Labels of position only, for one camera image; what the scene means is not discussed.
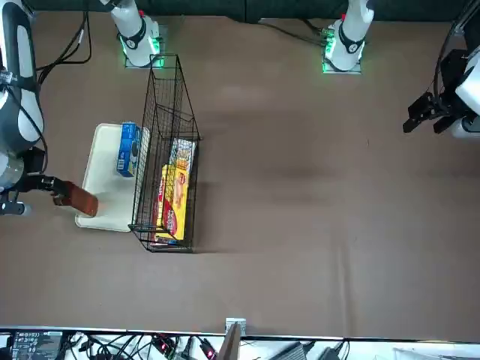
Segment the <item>cable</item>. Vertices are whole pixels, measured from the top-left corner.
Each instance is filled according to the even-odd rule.
[[[308,37],[308,36],[302,36],[302,35],[298,35],[298,34],[293,34],[292,32],[289,32],[287,30],[284,30],[282,28],[279,28],[278,26],[276,25],[272,25],[272,24],[268,24],[267,22],[258,22],[258,25],[262,25],[262,26],[266,26],[268,28],[272,28],[272,29],[275,29],[275,30],[278,30],[279,32],[285,34],[285,35],[289,35],[290,37],[292,38],[295,38],[295,39],[298,39],[298,40],[302,40],[306,43],[309,43],[309,44],[313,44],[313,45],[317,45],[317,46],[322,46],[322,42],[321,41],[316,41],[315,39],[311,38],[311,37]]]
[[[45,170],[47,169],[47,166],[48,166],[47,141],[45,140],[44,135],[42,134],[40,128],[37,126],[35,121],[33,121],[33,118],[30,116],[29,112],[27,112],[27,110],[25,110],[25,107],[22,106],[20,101],[15,96],[14,92],[10,89],[10,86],[5,86],[5,88],[7,89],[8,94],[10,94],[10,96],[13,98],[13,101],[15,102],[15,104],[19,107],[19,109],[22,111],[22,113],[25,115],[25,117],[30,121],[31,126],[33,126],[35,131],[37,131],[37,135],[40,137],[40,140],[43,144],[43,150],[45,151],[45,159],[44,159],[44,162],[43,162],[42,170],[40,171],[40,174],[43,174],[43,173],[45,173]]]
[[[323,28],[318,28],[314,24],[310,22],[308,19],[300,19],[308,28],[315,34],[315,35],[321,35]]]
[[[38,77],[38,83],[43,84],[45,79],[48,77],[50,72],[53,70],[53,68],[56,65],[66,65],[66,64],[71,64],[71,65],[80,65],[80,64],[85,64],[90,59],[92,58],[92,37],[90,34],[90,18],[89,18],[89,0],[84,0],[85,4],[85,11],[83,11],[83,19],[80,24],[79,29],[76,31],[75,35],[72,37],[68,45],[65,47],[65,49],[61,52],[60,56],[52,63],[38,67],[36,70],[41,71],[40,76]],[[80,48],[80,43],[82,42],[83,35],[85,32],[85,28],[87,29],[88,32],[88,56],[86,59],[81,60],[81,61],[67,61],[69,58],[71,58],[77,50]],[[75,40],[77,40],[77,44],[73,50],[71,50],[71,47],[73,46]]]

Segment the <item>brown floor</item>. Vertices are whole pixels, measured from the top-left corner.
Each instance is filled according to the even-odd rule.
[[[93,59],[56,68],[41,102],[49,173],[82,182],[95,127],[139,121],[148,73],[122,67],[92,14]],[[39,65],[79,13],[43,13]],[[79,229],[44,193],[0,219],[0,323],[475,341],[480,144],[402,134],[447,24],[375,23],[362,76],[324,76],[320,50],[224,18],[168,19],[199,129],[197,255]],[[279,22],[308,33],[293,20]]]

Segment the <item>wire basket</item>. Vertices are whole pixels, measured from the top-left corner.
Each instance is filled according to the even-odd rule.
[[[192,252],[200,134],[177,55],[151,67],[132,232],[151,252]]]

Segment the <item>white tray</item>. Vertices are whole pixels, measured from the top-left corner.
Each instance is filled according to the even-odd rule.
[[[82,187],[98,198],[98,212],[95,217],[75,216],[78,227],[130,231],[128,224],[132,221],[134,208],[135,177],[125,178],[117,173],[121,137],[121,125],[100,124],[95,130]],[[142,141],[142,147],[147,146],[148,138]],[[137,169],[137,175],[142,174],[143,169]]]

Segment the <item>yellow package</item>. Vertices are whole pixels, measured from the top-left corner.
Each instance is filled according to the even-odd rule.
[[[183,240],[185,236],[187,192],[188,173],[185,167],[164,165],[158,192],[157,226],[168,230],[176,240]],[[158,242],[161,239],[174,238],[168,233],[157,232],[154,240]]]

